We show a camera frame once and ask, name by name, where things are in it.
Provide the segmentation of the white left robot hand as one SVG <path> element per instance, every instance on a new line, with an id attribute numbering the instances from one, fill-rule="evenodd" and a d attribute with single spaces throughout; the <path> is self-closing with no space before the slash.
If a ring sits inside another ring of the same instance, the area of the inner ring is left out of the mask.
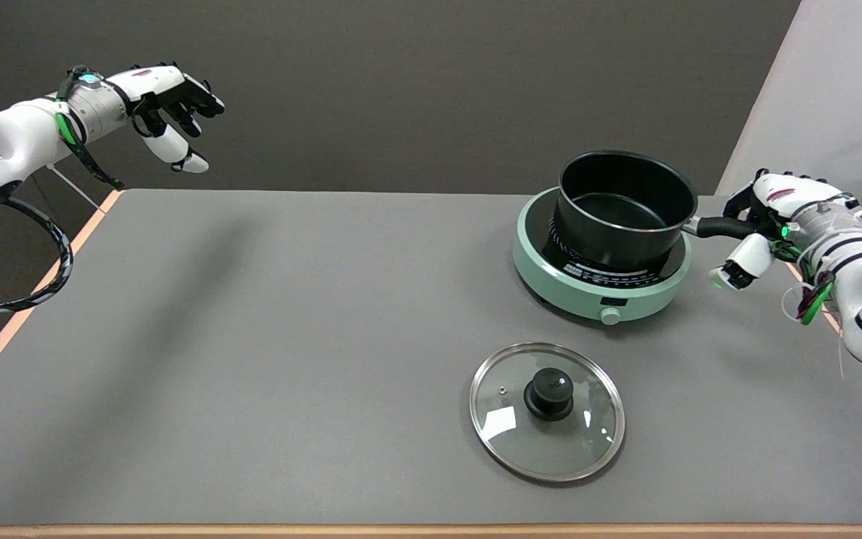
<path id="1" fill-rule="evenodd" d="M 198 116 L 215 118 L 225 113 L 222 99 L 206 81 L 198 81 L 177 65 L 160 64 L 127 74 L 133 129 L 157 158 L 177 173 L 201 174 L 209 163 L 192 149 L 188 137 L 202 136 Z"/>

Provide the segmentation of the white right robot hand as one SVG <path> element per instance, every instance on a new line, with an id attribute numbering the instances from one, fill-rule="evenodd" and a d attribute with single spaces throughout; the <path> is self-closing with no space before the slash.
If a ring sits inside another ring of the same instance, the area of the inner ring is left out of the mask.
<path id="1" fill-rule="evenodd" d="M 709 272 L 715 286 L 743 290 L 776 261 L 794 263 L 805 282 L 815 285 L 847 248 L 862 246 L 862 206 L 823 178 L 760 168 L 728 198 L 721 217 L 694 217 L 685 231 L 739 241 Z"/>

